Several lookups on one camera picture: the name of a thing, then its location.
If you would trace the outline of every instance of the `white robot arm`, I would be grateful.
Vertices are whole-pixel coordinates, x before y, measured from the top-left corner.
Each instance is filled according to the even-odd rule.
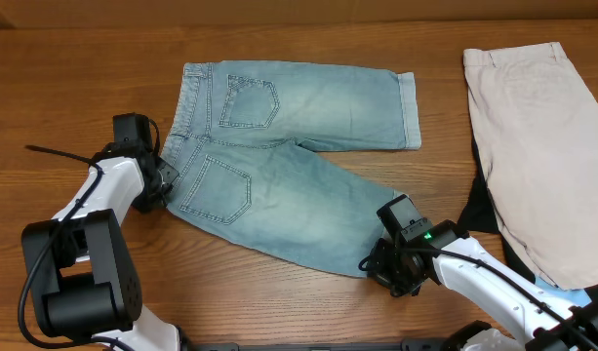
[[[152,147],[148,121],[133,113],[115,116],[115,141],[94,157],[94,166],[74,199],[51,220],[29,224],[23,230],[28,275],[38,266],[28,281],[38,325],[46,336],[64,335],[82,343],[101,342],[123,349],[110,345],[109,340],[116,339],[137,351],[195,349],[179,328],[162,322],[142,304],[139,277],[120,232],[130,207],[147,212],[165,206],[164,195],[178,175],[158,156],[159,133]],[[598,321],[598,312],[575,316],[578,310],[570,301],[526,281],[467,233],[458,232],[453,223],[432,226],[404,195],[381,208],[378,216],[392,241],[379,239],[360,264],[370,277],[396,296],[417,294],[422,282],[430,278],[469,298],[515,338],[486,329],[467,338],[458,349],[517,350],[526,346],[549,350],[558,344],[550,334],[545,341],[539,341],[539,335],[566,332],[560,331],[564,326],[557,317],[570,321],[573,328],[584,321]],[[48,254],[41,259],[45,248]],[[465,259],[453,256],[457,254]],[[61,268],[84,260],[92,262],[92,272],[61,276]],[[598,322],[584,326],[598,343]],[[565,347],[583,347],[582,340],[566,340]]]

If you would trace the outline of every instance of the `belt loop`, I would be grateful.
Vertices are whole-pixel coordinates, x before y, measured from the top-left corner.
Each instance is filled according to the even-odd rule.
[[[498,68],[498,66],[496,65],[496,59],[494,58],[493,51],[488,51],[487,54],[490,55],[490,60],[492,61],[492,65],[494,66],[494,68]]]
[[[561,59],[563,57],[563,55],[561,55],[561,51],[559,50],[559,43],[550,43],[550,46],[552,47],[552,53],[554,54],[554,59],[558,62],[559,59]]]

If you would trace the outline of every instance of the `khaki shorts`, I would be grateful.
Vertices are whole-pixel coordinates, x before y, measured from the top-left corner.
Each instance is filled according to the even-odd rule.
[[[598,103],[559,43],[464,53],[498,228],[562,289],[598,284]]]

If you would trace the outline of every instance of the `denim fabric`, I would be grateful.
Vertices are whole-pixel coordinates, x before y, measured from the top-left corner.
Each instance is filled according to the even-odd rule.
[[[412,73],[278,61],[189,63],[162,157],[168,209],[232,243],[324,271],[359,261],[400,193],[313,151],[418,149]]]

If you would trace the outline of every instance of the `black fabric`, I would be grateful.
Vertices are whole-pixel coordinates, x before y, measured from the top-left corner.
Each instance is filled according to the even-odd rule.
[[[472,153],[476,162],[476,177],[472,181],[467,204],[458,218],[457,225],[461,229],[480,231],[484,233],[500,234],[498,231],[498,222],[494,214],[494,205],[487,191],[487,184],[483,177],[483,169],[478,154],[476,140],[472,139]],[[513,251],[513,248],[502,237],[502,249],[506,265],[526,280],[534,283],[535,274],[524,264],[524,262]],[[598,285],[585,289],[591,300],[598,302]]]

